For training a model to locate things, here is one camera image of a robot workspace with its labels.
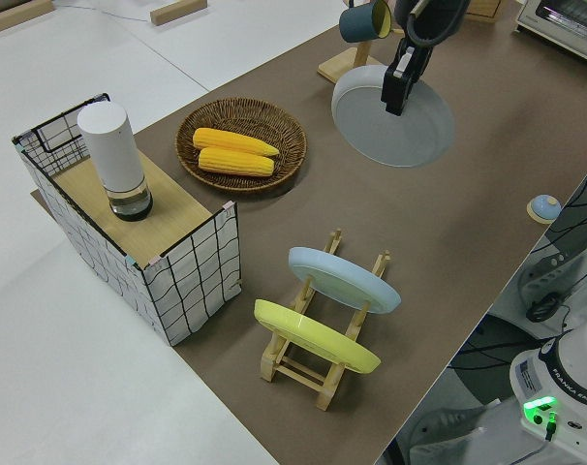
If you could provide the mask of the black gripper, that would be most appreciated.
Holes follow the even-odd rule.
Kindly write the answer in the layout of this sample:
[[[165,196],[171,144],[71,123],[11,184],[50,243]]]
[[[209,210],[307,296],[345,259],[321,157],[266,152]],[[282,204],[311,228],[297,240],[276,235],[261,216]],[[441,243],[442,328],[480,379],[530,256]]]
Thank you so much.
[[[424,73],[432,53],[431,47],[421,47],[404,37],[395,54],[395,70],[387,69],[383,79],[381,101],[386,111],[401,116],[413,86]]]

